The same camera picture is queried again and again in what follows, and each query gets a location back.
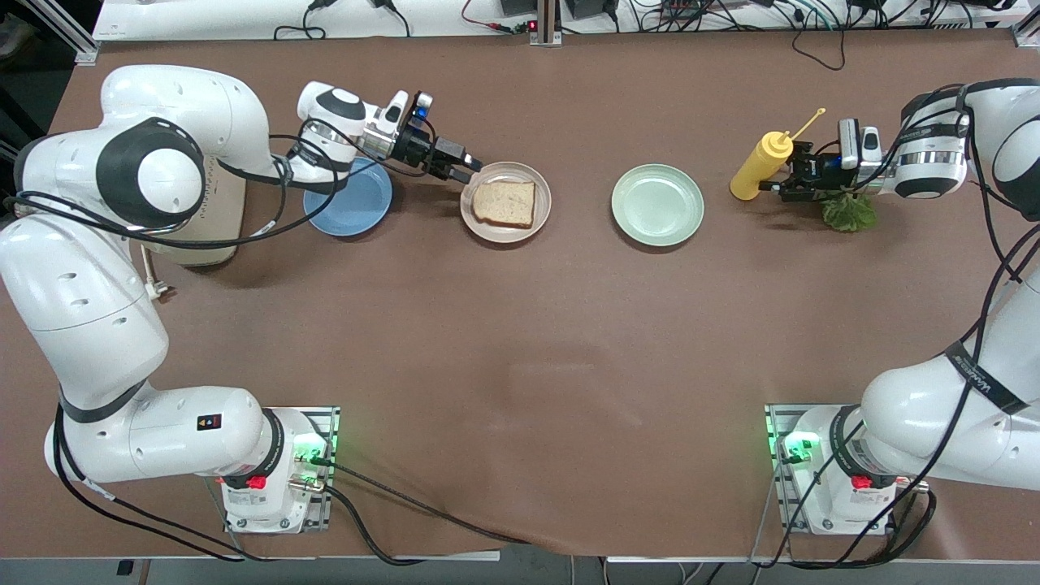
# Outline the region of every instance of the slice of bread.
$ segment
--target slice of bread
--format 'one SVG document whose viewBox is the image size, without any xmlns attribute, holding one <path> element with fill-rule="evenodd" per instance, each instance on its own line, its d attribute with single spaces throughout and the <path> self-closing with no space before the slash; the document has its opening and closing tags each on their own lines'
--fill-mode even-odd
<svg viewBox="0 0 1040 585">
<path fill-rule="evenodd" d="M 530 229 L 535 224 L 535 183 L 482 184 L 473 195 L 473 215 L 486 224 Z"/>
</svg>

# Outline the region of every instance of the blue plate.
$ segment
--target blue plate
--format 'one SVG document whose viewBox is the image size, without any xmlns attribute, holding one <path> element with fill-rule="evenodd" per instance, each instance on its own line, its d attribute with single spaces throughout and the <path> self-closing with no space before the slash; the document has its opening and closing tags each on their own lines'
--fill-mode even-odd
<svg viewBox="0 0 1040 585">
<path fill-rule="evenodd" d="M 329 235 L 358 235 L 368 231 L 390 208 L 393 187 L 386 169 L 361 156 L 355 158 L 350 167 L 352 171 L 357 169 L 361 172 L 350 177 L 324 211 L 311 219 L 314 227 Z M 304 192 L 304 211 L 314 211 L 328 198 L 328 195 Z"/>
</svg>

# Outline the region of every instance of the yellow squeeze bottle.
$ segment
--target yellow squeeze bottle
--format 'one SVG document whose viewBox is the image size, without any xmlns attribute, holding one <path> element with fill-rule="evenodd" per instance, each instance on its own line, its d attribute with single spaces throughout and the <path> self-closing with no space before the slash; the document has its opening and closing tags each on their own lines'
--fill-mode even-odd
<svg viewBox="0 0 1040 585">
<path fill-rule="evenodd" d="M 744 201 L 758 197 L 758 182 L 772 177 L 787 162 L 787 158 L 795 152 L 795 141 L 826 111 L 825 108 L 817 109 L 794 136 L 788 135 L 789 131 L 768 132 L 762 136 L 762 139 L 755 145 L 755 150 L 740 166 L 740 170 L 733 175 L 733 180 L 729 182 L 730 193 Z"/>
</svg>

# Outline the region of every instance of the green leafy vegetable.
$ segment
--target green leafy vegetable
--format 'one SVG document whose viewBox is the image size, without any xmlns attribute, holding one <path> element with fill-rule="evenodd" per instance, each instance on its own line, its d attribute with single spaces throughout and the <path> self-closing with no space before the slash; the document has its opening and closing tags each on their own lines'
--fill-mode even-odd
<svg viewBox="0 0 1040 585">
<path fill-rule="evenodd" d="M 820 204 L 824 209 L 824 223 L 837 231 L 865 230 L 878 223 L 878 213 L 865 195 L 847 193 Z"/>
</svg>

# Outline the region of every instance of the brown tabletop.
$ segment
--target brown tabletop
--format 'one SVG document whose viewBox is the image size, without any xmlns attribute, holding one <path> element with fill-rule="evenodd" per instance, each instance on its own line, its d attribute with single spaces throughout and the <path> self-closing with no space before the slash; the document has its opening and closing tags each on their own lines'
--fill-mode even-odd
<svg viewBox="0 0 1040 585">
<path fill-rule="evenodd" d="M 829 72 L 789 33 L 198 43 L 106 47 L 77 68 L 53 130 L 95 127 L 114 68 L 178 63 L 238 77 L 272 132 L 318 79 L 381 103 L 436 97 L 433 122 L 485 161 L 532 166 L 552 214 L 525 245 L 471 236 L 458 184 L 394 178 L 390 214 L 336 239 L 309 226 L 241 249 L 217 269 L 159 258 L 178 288 L 159 313 L 160 388 L 240 386 L 267 405 L 343 407 L 340 460 L 468 520 L 575 555 L 742 557 L 769 486 L 765 403 L 859 400 L 873 377 L 927 359 L 977 314 L 995 269 L 970 185 L 939 201 L 877 202 L 877 229 L 830 231 L 811 205 L 727 183 L 761 134 L 807 139 L 858 117 L 888 144 L 900 108 L 955 81 L 1040 74 L 1007 30 L 856 32 Z M 837 58 L 836 36 L 805 47 Z M 277 150 L 287 145 L 276 145 Z M 673 164 L 704 192 L 697 234 L 668 253 L 626 239 L 610 192 L 627 170 Z M 251 184 L 246 233 L 277 205 Z M 297 193 L 290 210 L 301 210 Z M 1024 223 L 996 209 L 1004 239 Z M 190 552 L 82 508 L 47 470 L 55 378 L 0 296 L 0 555 Z M 149 510 L 218 534 L 201 479 L 111 486 Z M 359 491 L 392 554 L 490 549 L 435 518 Z M 936 482 L 939 511 L 913 555 L 1038 560 L 1040 493 Z M 760 548 L 775 550 L 778 513 Z M 366 553 L 337 507 L 320 535 L 245 538 L 271 556 Z M 795 540 L 802 557 L 842 541 Z M 876 542 L 864 544 L 869 553 Z"/>
</svg>

